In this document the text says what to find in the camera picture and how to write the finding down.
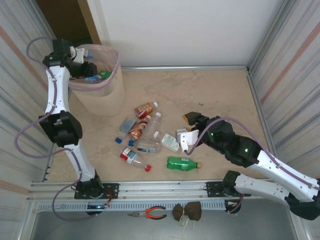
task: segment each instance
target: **corrugated metal wall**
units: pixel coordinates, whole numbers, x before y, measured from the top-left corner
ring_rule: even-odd
[[[288,2],[250,71],[279,158],[319,178],[320,1]]]
[[[41,66],[26,57],[30,40],[52,36],[30,0],[2,0],[0,4],[0,239],[12,239],[32,181],[40,181],[46,159],[27,158],[14,147],[18,130],[44,114],[47,78]],[[51,52],[48,42],[36,43],[30,54],[41,60]],[[52,143],[41,127],[20,138],[31,154],[50,152]]]

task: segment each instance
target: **metal base plate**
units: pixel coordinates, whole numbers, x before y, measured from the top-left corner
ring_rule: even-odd
[[[203,188],[208,194],[208,198],[222,198],[222,197],[240,197],[238,192],[230,195],[224,191],[222,181],[208,181]],[[250,197],[251,194],[244,194],[245,197]]]
[[[119,193],[119,183],[102,183],[104,189],[109,190],[112,193],[112,199],[118,198]],[[74,193],[74,199],[92,199],[89,195],[83,195],[79,192]],[[109,199],[109,197],[103,193],[100,197],[95,199]]]

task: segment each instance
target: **mesh bin liner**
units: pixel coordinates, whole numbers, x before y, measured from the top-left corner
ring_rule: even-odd
[[[73,91],[76,91],[78,95],[105,97],[111,94],[116,87],[119,77],[117,75],[117,71],[120,68],[118,52],[112,47],[98,44],[84,44],[77,48],[88,50],[93,58],[86,58],[85,61],[96,64],[98,72],[105,70],[111,72],[111,75],[99,83],[89,83],[84,79],[70,79],[69,87]]]

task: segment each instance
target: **green plastic bottle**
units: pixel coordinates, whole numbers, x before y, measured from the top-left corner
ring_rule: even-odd
[[[195,162],[187,157],[168,156],[166,167],[168,169],[178,169],[181,171],[190,171],[192,169],[200,169],[201,162]]]

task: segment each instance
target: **trash bin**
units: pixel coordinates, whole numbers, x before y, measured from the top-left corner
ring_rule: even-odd
[[[84,44],[77,48],[88,50],[92,58],[86,61],[94,63],[98,73],[108,71],[111,75],[99,83],[86,82],[84,79],[70,79],[70,89],[90,113],[109,117],[118,114],[125,99],[118,52],[112,47],[98,44]]]

